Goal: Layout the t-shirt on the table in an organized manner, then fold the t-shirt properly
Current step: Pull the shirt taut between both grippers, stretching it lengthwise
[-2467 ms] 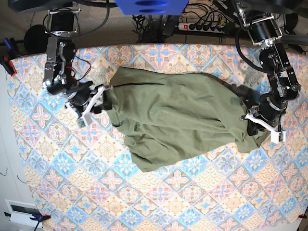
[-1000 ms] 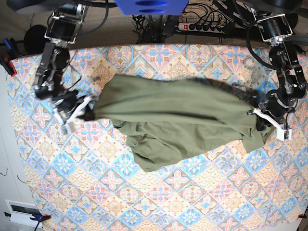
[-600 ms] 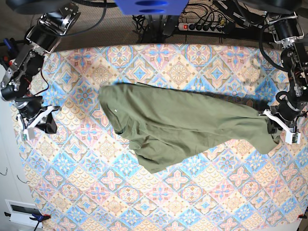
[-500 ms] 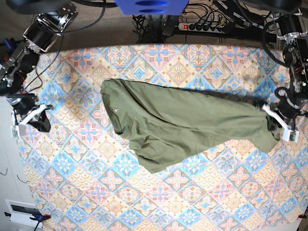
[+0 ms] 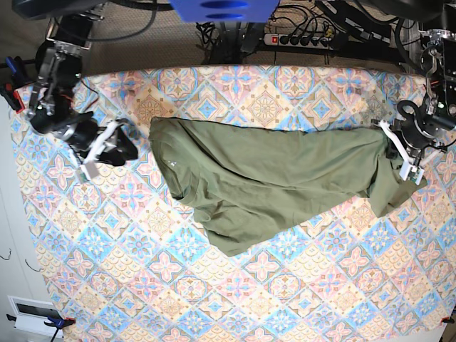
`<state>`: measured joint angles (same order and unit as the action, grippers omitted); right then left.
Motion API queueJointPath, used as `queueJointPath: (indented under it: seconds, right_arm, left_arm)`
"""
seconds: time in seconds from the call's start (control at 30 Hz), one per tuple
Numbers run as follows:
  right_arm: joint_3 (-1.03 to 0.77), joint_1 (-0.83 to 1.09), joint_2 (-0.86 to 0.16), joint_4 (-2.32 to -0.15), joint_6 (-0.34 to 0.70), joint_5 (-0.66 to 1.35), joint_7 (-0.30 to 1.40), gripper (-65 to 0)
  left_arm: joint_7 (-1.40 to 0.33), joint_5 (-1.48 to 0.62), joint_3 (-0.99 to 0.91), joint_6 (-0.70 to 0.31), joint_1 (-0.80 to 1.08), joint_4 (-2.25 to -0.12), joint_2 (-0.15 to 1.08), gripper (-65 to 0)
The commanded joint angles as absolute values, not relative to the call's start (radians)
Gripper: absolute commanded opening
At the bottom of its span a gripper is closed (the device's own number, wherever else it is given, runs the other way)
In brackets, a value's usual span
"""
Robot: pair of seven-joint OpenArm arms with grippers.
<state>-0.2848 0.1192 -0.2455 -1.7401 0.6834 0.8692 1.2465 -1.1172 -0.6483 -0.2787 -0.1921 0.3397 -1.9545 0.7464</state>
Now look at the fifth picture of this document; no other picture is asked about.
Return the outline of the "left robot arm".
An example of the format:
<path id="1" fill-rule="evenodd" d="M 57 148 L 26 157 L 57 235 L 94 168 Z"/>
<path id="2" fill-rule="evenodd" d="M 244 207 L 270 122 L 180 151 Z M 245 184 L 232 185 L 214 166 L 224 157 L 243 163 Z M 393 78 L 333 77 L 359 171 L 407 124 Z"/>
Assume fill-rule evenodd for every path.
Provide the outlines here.
<path id="1" fill-rule="evenodd" d="M 395 28 L 398 52 L 414 71 L 425 77 L 426 94 L 421 105 L 402 100 L 397 104 L 402 120 L 393 124 L 374 121 L 390 140 L 392 156 L 403 159 L 400 177 L 420 184 L 426 148 L 446 152 L 448 146 L 437 138 L 441 132 L 455 129 L 455 2 L 374 1 L 373 5 L 399 18 Z M 405 20 L 417 22 L 425 39 L 419 63 L 410 59 L 400 40 Z"/>

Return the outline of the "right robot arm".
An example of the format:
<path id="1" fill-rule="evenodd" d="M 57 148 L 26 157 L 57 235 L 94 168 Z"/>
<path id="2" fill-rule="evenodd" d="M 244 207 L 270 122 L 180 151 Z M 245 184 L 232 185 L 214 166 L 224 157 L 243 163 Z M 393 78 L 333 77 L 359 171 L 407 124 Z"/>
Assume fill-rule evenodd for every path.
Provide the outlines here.
<path id="1" fill-rule="evenodd" d="M 92 111 L 73 109 L 83 54 L 90 49 L 94 23 L 103 18 L 103 1 L 13 1 L 11 7 L 24 19 L 51 19 L 36 54 L 38 75 L 26 110 L 33 131 L 64 142 L 84 180 L 98 176 L 99 163 L 120 167 L 137 159 L 138 149 L 123 131 L 127 120 L 101 127 Z"/>

